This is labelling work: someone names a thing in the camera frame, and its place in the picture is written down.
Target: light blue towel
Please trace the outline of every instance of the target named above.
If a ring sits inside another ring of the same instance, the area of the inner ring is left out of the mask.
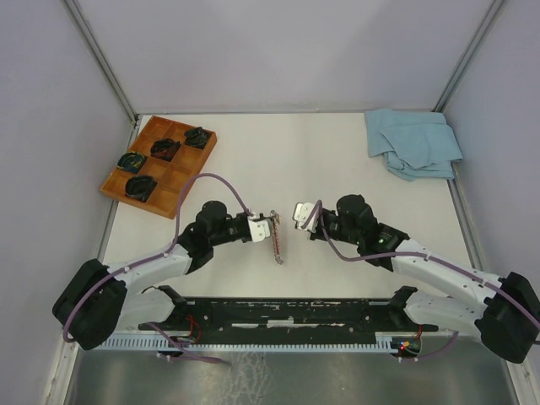
[[[386,168],[405,180],[453,179],[451,161],[461,160],[454,132],[433,112],[382,109],[366,113],[368,155],[384,155]]]

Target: wooden tray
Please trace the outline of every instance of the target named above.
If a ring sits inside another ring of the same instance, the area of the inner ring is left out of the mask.
[[[215,132],[205,128],[205,131],[210,132],[211,136],[204,149],[186,146],[184,145],[186,141],[184,132],[192,128],[194,127],[191,125],[166,120],[158,116],[150,118],[148,124],[129,148],[130,152],[139,152],[147,156],[143,167],[136,175],[118,168],[114,169],[101,186],[101,191],[107,197],[173,219],[176,216],[176,204],[180,190],[186,184],[187,179],[201,172],[218,140]],[[171,138],[181,143],[180,149],[171,162],[150,156],[150,148],[155,141],[162,138]],[[126,196],[126,182],[139,175],[150,175],[158,183],[147,202],[140,202]],[[191,190],[192,185],[193,183],[189,186],[186,195]]]

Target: white table surface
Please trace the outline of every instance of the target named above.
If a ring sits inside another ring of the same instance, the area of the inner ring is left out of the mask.
[[[382,267],[342,262],[326,242],[308,241],[294,230],[297,202],[321,198],[335,209],[347,194],[362,194],[380,222],[407,232],[432,251],[468,264],[466,247],[446,181],[408,182],[388,172],[380,157],[367,155],[365,116],[335,114],[230,114],[164,116],[217,133],[203,172],[219,174],[238,190],[251,210],[282,215],[279,228],[285,264],[273,259],[270,239],[235,242],[214,249],[198,271],[168,280],[184,296],[385,298],[403,285],[435,290]],[[150,116],[145,116],[141,129]],[[197,180],[182,206],[181,227],[208,200],[235,215],[240,206],[219,181]],[[170,243],[175,221],[120,203],[105,263],[130,260]],[[348,256],[353,246],[337,243]]]

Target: white wall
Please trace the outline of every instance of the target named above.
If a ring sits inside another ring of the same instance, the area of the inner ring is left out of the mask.
[[[492,0],[79,0],[137,112],[431,109]]]
[[[490,270],[528,277],[540,294],[540,2],[509,2],[445,112]],[[532,349],[540,375],[540,348]]]
[[[0,403],[40,401],[52,305],[103,231],[122,108],[61,2],[0,6]]]

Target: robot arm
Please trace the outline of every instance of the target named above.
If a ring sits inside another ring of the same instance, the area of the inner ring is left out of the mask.
[[[90,296],[73,318],[69,332],[81,347],[95,348],[115,330],[136,329],[145,322],[163,322],[185,300],[171,287],[154,287],[156,284],[195,272],[213,258],[215,246],[236,240],[259,242],[275,236],[276,221],[275,213],[270,217],[247,213],[232,217],[222,202],[206,202],[168,253],[164,253],[164,248],[145,256],[162,257],[147,262],[143,257],[139,259],[143,263],[132,271],[128,271],[128,262],[105,266],[92,259],[83,264],[54,305],[53,315],[65,326],[81,297],[98,281],[117,272],[118,275]]]
[[[435,297],[416,288],[401,288],[395,297],[412,321],[464,332],[511,362],[525,359],[538,329],[505,297],[486,287],[487,283],[503,290],[536,316],[540,302],[521,275],[512,272],[501,278],[463,266],[458,267],[466,272],[458,273],[448,266],[455,263],[432,254],[406,233],[379,223],[361,196],[340,198],[337,211],[321,208],[319,215],[318,208],[299,203],[294,210],[296,229],[310,232],[310,240],[329,238],[356,245],[362,257],[371,257],[368,263],[416,278],[449,295]]]

